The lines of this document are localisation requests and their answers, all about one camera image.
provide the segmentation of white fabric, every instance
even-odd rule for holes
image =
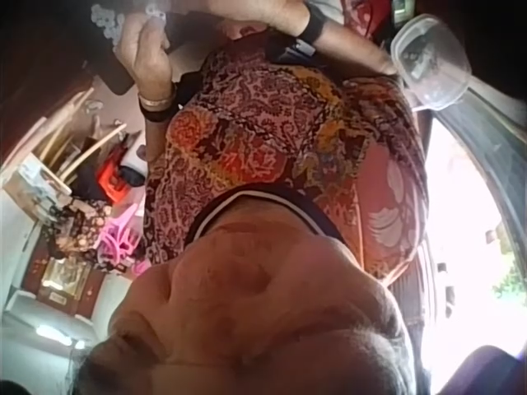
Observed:
[[[340,25],[344,24],[344,10],[341,0],[308,0],[308,3],[317,6],[329,19]]]

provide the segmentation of pink object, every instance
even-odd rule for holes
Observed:
[[[135,265],[132,266],[132,273],[136,275],[137,277],[139,277],[150,267],[152,267],[152,264],[150,263],[148,259],[145,259],[144,261],[140,263],[136,263]]]
[[[139,205],[134,203],[118,218],[109,218],[100,232],[99,255],[111,258],[115,266],[131,256],[141,241],[141,235],[128,228],[138,208]]]

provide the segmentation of window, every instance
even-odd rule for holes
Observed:
[[[518,355],[527,342],[525,282],[496,194],[482,175],[486,170],[434,120],[427,158],[427,233],[440,271],[440,302],[437,325],[425,333],[422,351],[423,364],[431,371],[431,393],[440,391],[480,346]]]

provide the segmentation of pink plastic chair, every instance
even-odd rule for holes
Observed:
[[[98,254],[110,258],[115,265],[133,254],[141,241],[141,235],[128,228],[128,223],[137,212],[139,205],[134,203],[118,218],[108,219],[99,235]]]

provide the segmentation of paisley print shirt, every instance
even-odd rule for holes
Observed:
[[[422,142],[398,84],[271,64],[267,39],[252,35],[210,55],[203,88],[172,120],[147,181],[148,257],[177,257],[210,202],[267,183],[310,199],[364,269],[392,282],[427,217]]]

